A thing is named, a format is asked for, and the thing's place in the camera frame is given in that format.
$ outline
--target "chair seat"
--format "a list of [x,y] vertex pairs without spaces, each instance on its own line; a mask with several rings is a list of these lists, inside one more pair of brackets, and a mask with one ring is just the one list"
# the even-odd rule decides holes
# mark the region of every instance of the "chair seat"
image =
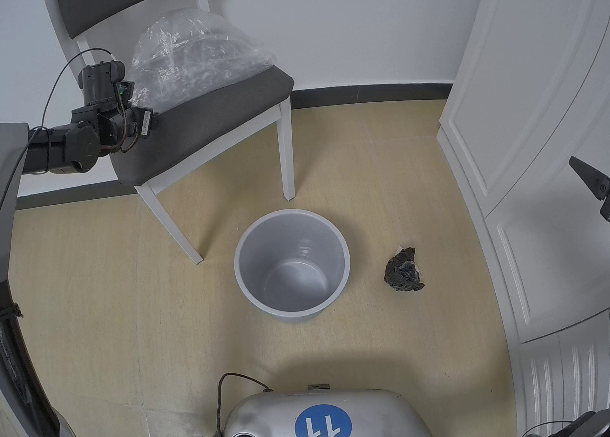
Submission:
[[273,66],[159,115],[149,137],[111,154],[119,182],[139,186],[290,96],[293,79]]

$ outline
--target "debris on floor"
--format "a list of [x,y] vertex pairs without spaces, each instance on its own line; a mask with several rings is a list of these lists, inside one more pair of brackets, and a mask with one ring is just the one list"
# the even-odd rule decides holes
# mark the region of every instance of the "debris on floor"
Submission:
[[398,248],[396,255],[385,266],[384,281],[396,291],[419,291],[424,287],[416,265],[415,247]]

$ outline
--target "floor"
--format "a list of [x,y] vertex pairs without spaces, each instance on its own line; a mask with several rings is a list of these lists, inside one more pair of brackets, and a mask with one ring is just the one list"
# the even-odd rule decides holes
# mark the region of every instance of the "floor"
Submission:
[[[212,436],[216,388],[243,372],[404,395],[436,437],[514,436],[506,339],[477,235],[435,135],[443,101],[293,113],[296,198],[282,197],[272,126],[160,194],[194,265],[136,195],[19,211],[13,298],[51,403],[78,436]],[[282,208],[331,220],[351,274],[317,318],[279,322],[233,273],[253,221]],[[383,281],[398,245],[425,288]],[[227,380],[224,414],[259,389]]]

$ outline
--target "wall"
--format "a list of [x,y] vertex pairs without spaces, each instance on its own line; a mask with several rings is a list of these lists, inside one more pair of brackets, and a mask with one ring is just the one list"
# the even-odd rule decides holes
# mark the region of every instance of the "wall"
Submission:
[[[21,10],[25,0],[15,10]],[[44,83],[55,78],[65,58],[57,54],[57,40],[51,43],[49,25],[55,29],[65,56],[78,50],[61,22],[56,0],[44,0],[48,13],[43,12],[42,0],[28,0],[27,18],[44,20],[42,31],[35,36],[37,44],[45,48],[48,70],[40,69],[40,93],[47,91]],[[349,84],[387,82],[453,82],[464,53],[479,0],[209,0],[213,12],[225,16],[248,34],[260,38],[276,53],[278,65],[295,79],[295,89]],[[4,0],[4,6],[11,5]],[[164,11],[176,7],[194,6],[195,0],[148,0],[116,15],[88,31],[90,44],[107,46],[116,57],[128,64],[133,45],[141,30],[155,22]],[[15,36],[11,19],[3,19],[6,27],[1,36],[9,36],[15,46],[23,69],[40,66],[35,54],[27,59],[19,52],[34,40]],[[72,71],[77,74],[84,63],[77,59]],[[3,89],[10,89],[3,84]],[[49,116],[49,125],[65,123],[71,107],[80,106],[78,90],[69,80],[62,80],[65,91],[58,95],[70,96],[73,105],[59,107]],[[15,90],[28,94],[29,86],[19,84]],[[23,120],[37,121],[36,105],[32,97]],[[76,182],[96,182],[112,179],[109,161],[103,161],[90,174],[76,178],[49,174],[40,178],[24,178],[21,194],[35,190],[66,188]]]
[[[0,0],[0,121],[40,124],[57,74],[66,63],[44,0]],[[82,94],[70,73],[57,85],[45,125],[70,122],[70,111],[82,106]],[[116,180],[110,160],[102,158],[86,174],[44,174],[21,177],[19,196],[91,182]]]

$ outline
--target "cabinet panel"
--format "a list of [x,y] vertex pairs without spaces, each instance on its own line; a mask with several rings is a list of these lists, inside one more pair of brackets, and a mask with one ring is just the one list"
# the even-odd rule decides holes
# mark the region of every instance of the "cabinet panel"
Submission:
[[485,222],[522,341],[610,306],[610,223],[569,167],[610,174],[610,32],[553,136]]
[[[551,420],[562,420],[564,388],[559,349],[559,335],[551,334],[521,346],[521,364],[525,384],[527,428]],[[551,435],[562,424],[536,429],[542,436]]]
[[559,333],[564,374],[564,420],[608,408],[610,317],[608,312]]
[[481,0],[441,124],[484,215],[515,184],[583,83],[608,0]]

